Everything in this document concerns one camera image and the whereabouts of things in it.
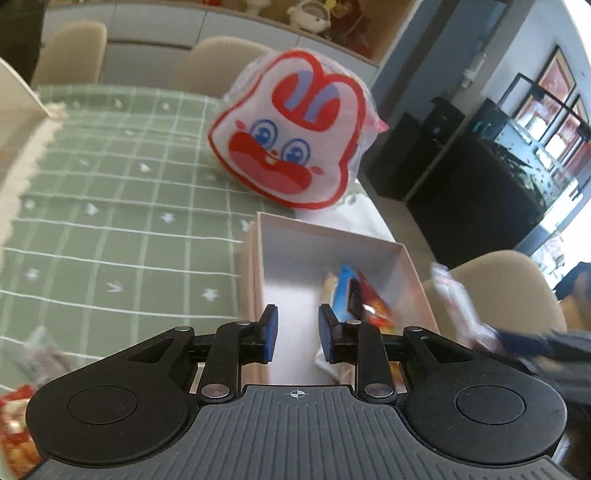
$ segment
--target red bunny face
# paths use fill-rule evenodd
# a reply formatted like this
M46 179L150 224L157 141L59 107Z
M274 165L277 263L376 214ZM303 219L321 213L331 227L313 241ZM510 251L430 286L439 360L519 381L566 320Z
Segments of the red bunny face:
M294 208L332 205L349 181L365 119L361 85L313 54L280 54L214 122L209 144L253 190Z

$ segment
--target red snack bag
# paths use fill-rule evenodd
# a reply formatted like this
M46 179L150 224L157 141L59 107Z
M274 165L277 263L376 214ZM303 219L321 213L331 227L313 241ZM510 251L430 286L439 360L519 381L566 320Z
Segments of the red snack bag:
M396 319L390 307L368 283L360 271L357 272L361 284L361 298L365 309L365 319L379 328L382 333L396 334Z
M0 440L10 470L17 478L24 477L41 461L25 424L25 412L33 389L25 385L0 397Z

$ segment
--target white cabinet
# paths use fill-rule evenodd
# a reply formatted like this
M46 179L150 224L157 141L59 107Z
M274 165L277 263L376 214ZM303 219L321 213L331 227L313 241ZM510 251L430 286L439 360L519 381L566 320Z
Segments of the white cabinet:
M80 20L97 20L107 29L115 13L115 4L73 5L70 7L48 8L43 21L41 41L46 42L66 25Z
M297 34L256 20L207 12L199 34L199 41L217 35L244 38L276 50L294 48L299 38Z
M110 44L103 64L103 83L169 88L172 76L189 54L179 48Z
M336 48L329 47L324 43L311 40L307 37L300 37L297 43L298 48L309 48L326 55L328 58L338 61L343 67L348 68L353 73L356 73L368 86L371 85L374 78L376 67L369 63L359 60L352 55L340 51Z
M193 47L205 17L199 8L118 4L110 38Z

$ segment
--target wall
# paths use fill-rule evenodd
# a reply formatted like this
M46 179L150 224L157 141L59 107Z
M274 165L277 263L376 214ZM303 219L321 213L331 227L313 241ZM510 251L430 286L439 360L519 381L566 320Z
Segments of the wall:
M380 105L386 98L394 80L400 74L402 67L409 59L442 2L443 0L423 0L418 7L396 48L384 64L379 77L372 86L372 94L376 105Z
M478 77L468 88L460 89L452 100L455 107L459 108L466 117L472 117L485 100L486 96L483 90L485 90L495 71L499 68L500 63L530 14L535 1L514 0L503 13L496 30L484 48L486 63Z
M436 96L451 96L482 45L482 37L490 32L491 17L498 18L499 4L488 0L461 0L453 10L443 31L427 57L408 82L400 101L387 119L390 126L404 112L423 121L431 112L431 100Z
M578 30L561 0L535 2L482 95L498 101L518 72L537 79L556 45L561 47L569 62L585 105L591 108L591 65ZM503 109L513 114L521 100L511 96Z

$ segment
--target metal screw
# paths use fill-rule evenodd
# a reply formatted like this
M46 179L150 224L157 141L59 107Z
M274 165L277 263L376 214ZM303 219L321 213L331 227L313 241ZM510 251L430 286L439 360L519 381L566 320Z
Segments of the metal screw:
M384 383L370 383L365 386L363 391L368 397L373 398L386 398L394 393L392 387Z
M230 388L221 383L210 383L201 389L201 395L207 398L223 398L230 394Z

